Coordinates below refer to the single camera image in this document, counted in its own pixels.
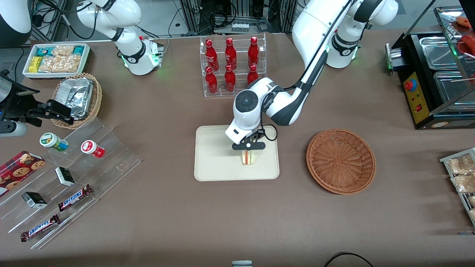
brown woven basket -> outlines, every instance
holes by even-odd
[[[76,74],[74,76],[68,77],[65,80],[69,79],[79,79],[79,78],[88,78],[94,82],[94,87],[92,91],[92,96],[91,96],[91,103],[89,104],[89,110],[87,111],[87,117],[86,119],[82,121],[74,121],[73,125],[69,125],[63,121],[60,120],[52,120],[54,125],[62,128],[67,128],[67,129],[77,129],[79,126],[85,124],[86,122],[90,120],[94,120],[97,117],[97,114],[99,113],[99,109],[101,108],[101,100],[102,100],[102,88],[101,85],[97,82],[96,78],[94,76],[90,75],[89,73],[81,73],[81,74]],[[53,99],[56,98],[56,94],[58,93],[58,88],[59,85],[56,86],[56,90],[53,93]]]
[[[307,147],[307,167],[325,189],[341,195],[356,194],[369,186],[376,160],[357,134],[330,129],[315,135]]]

red emergency stop button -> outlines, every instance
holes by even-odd
[[[417,88],[417,81],[415,79],[411,79],[404,83],[404,89],[408,90],[409,92],[415,91]]]
[[[409,90],[412,89],[413,86],[414,86],[414,85],[412,84],[412,82],[411,82],[411,81],[408,81],[408,82],[406,82],[406,83],[404,84],[404,89],[406,89],[406,90],[409,91]]]

cookie box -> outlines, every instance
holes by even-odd
[[[29,67],[31,64],[31,61],[33,60],[34,57],[38,55],[39,49],[42,48],[50,48],[50,47],[55,47],[57,45],[68,45],[68,46],[76,46],[76,47],[84,47],[82,50],[81,54],[81,60],[79,61],[79,67],[77,68],[76,72],[57,72],[57,73],[41,73],[41,72],[30,72]],[[87,63],[87,58],[89,56],[89,46],[86,43],[50,43],[50,44],[37,44],[34,45],[31,48],[30,54],[28,56],[27,62],[25,64],[25,67],[23,68],[23,75],[25,77],[28,77],[30,79],[62,79],[65,77],[70,77],[76,74],[81,74],[83,73],[86,63]]]
[[[22,151],[0,166],[0,197],[45,164],[42,157]]]

small black box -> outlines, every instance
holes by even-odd
[[[25,192],[21,197],[26,201],[30,208],[42,209],[46,207],[46,201],[36,192]]]
[[[67,185],[67,186],[72,186],[75,184],[73,176],[69,172],[68,168],[57,167],[55,171],[56,171],[56,176],[58,177],[59,182],[61,184]]]

tabletop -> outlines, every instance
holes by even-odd
[[[205,98],[199,38],[172,39],[158,71],[134,76],[112,42],[89,43],[87,71],[103,89],[99,118],[143,160],[97,204],[40,250],[1,226],[2,266],[323,266],[340,251],[375,266],[469,266],[473,230],[438,159],[475,146],[475,130],[417,131],[397,76],[386,71],[385,43],[401,30],[369,30],[345,69],[325,67],[298,120],[278,127],[280,175],[266,181],[199,182],[195,132],[229,124],[232,98]],[[292,85],[304,64],[290,36],[267,34],[267,76]],[[57,80],[29,80],[51,97]],[[305,151],[329,128],[361,136],[376,176],[361,193],[342,196],[311,177]],[[19,151],[46,153],[44,121],[22,137],[0,139],[0,162]],[[353,263],[345,258],[335,263]]]

